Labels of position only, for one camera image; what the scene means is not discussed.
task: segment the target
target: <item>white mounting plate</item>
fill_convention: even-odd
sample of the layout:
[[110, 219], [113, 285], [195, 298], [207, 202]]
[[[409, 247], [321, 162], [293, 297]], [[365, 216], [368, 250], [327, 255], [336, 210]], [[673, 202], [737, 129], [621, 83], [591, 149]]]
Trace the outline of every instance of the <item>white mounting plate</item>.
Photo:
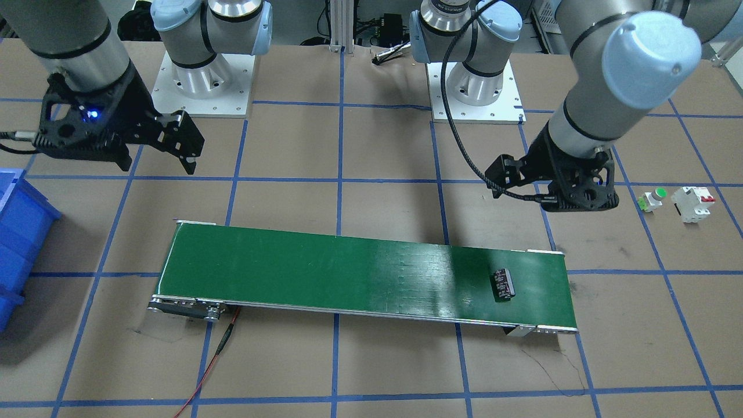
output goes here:
[[244, 118], [250, 100], [256, 58], [252, 55], [223, 55], [233, 70], [231, 84], [219, 96], [192, 99], [182, 95], [173, 82], [173, 62], [166, 52], [152, 89], [152, 101], [158, 112], [167, 115], [183, 109], [192, 118]]
[[[447, 63], [447, 76], [454, 68], [455, 62]], [[434, 62], [426, 64], [428, 69], [428, 89], [431, 94], [431, 112], [434, 122], [447, 122], [447, 114], [444, 112], [444, 101], [441, 99], [441, 63]], [[519, 88], [516, 86], [516, 78], [510, 61], [506, 62], [503, 69], [503, 89], [500, 97], [495, 103], [488, 106], [470, 106], [456, 100], [448, 94], [449, 109], [452, 118], [462, 123], [519, 123], [526, 121], [526, 115], [521, 104]]]

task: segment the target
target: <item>blue storage bin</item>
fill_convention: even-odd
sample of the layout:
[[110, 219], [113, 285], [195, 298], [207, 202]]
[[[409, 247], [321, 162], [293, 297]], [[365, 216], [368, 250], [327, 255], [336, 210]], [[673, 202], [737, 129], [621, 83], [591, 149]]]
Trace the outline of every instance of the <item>blue storage bin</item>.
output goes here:
[[23, 285], [51, 223], [62, 214], [23, 179], [24, 170], [0, 168], [0, 332], [23, 303]]

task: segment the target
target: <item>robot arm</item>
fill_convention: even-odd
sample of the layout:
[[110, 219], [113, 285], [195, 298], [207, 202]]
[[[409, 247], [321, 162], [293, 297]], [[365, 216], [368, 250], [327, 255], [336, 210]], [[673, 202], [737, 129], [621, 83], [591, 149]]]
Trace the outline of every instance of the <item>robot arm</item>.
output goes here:
[[262, 55], [271, 43], [273, 11], [264, 0], [155, 0], [155, 29], [173, 62], [178, 93], [219, 96], [233, 74], [222, 54]]
[[543, 202], [545, 210], [618, 205], [611, 146], [694, 71], [700, 42], [739, 36], [743, 26], [740, 0], [660, 3], [562, 1], [557, 21], [579, 81], [527, 155], [500, 155], [489, 179], [503, 188], [551, 180], [555, 201]]
[[[127, 144], [178, 157], [193, 174], [204, 138], [186, 112], [162, 115], [96, 0], [0, 0], [0, 13], [49, 71], [33, 146], [54, 158], [113, 161]], [[55, 105], [69, 105], [52, 120]]]
[[[553, 2], [554, 9], [560, 2]], [[518, 39], [517, 31], [508, 36], [515, 22], [510, 6], [499, 1], [490, 8], [493, 12], [484, 11], [461, 34], [450, 56], [460, 63], [446, 81], [447, 91], [472, 106], [497, 100], [491, 96], [499, 90], [494, 76], [510, 55], [513, 43], [508, 41]], [[413, 57], [441, 61], [470, 15], [465, 9], [465, 0], [424, 0], [421, 11], [411, 15]], [[551, 181], [548, 195], [539, 199], [549, 211], [615, 208], [611, 146], [694, 71], [701, 42], [742, 34], [742, 2], [563, 0], [557, 21], [571, 45], [579, 81], [527, 155], [518, 160], [500, 155], [485, 177], [496, 198], [511, 187]]]

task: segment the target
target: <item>light blue joint cap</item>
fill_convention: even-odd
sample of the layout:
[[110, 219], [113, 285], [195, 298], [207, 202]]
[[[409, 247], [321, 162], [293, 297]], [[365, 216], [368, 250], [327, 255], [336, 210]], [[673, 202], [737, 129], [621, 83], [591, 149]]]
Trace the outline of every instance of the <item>light blue joint cap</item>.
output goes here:
[[696, 32], [676, 16], [636, 14], [609, 36], [601, 66], [609, 90], [627, 106], [653, 109], [673, 96], [701, 58]]
[[[477, 4], [477, 10], [484, 7], [486, 3], [486, 1], [480, 1]], [[478, 19], [484, 28], [506, 42], [518, 41], [521, 26], [524, 24], [518, 10], [505, 1], [499, 1], [490, 6]]]
[[426, 64], [431, 63], [426, 51], [426, 41], [423, 38], [423, 28], [421, 28], [421, 19], [418, 17], [418, 10], [410, 13], [410, 48], [413, 50], [413, 59], [417, 62]]
[[176, 29], [198, 12], [201, 0], [154, 0], [149, 9], [155, 29]]
[[730, 20], [720, 33], [717, 34], [710, 42], [729, 41], [731, 39], [743, 36], [743, 1], [738, 6], [738, 11], [733, 15]]
[[253, 52], [250, 55], [268, 54], [271, 47], [271, 35], [273, 33], [273, 9], [271, 3], [263, 2], [263, 11], [261, 12], [261, 23], [256, 35], [256, 43], [253, 45]]

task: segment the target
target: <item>conveyor belt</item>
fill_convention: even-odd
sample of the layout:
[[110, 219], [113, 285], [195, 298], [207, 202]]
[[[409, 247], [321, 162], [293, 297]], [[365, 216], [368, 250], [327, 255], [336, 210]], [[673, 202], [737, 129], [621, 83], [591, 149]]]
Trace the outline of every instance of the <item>conveyor belt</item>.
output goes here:
[[562, 254], [179, 223], [150, 307], [216, 319], [223, 303], [577, 331]]

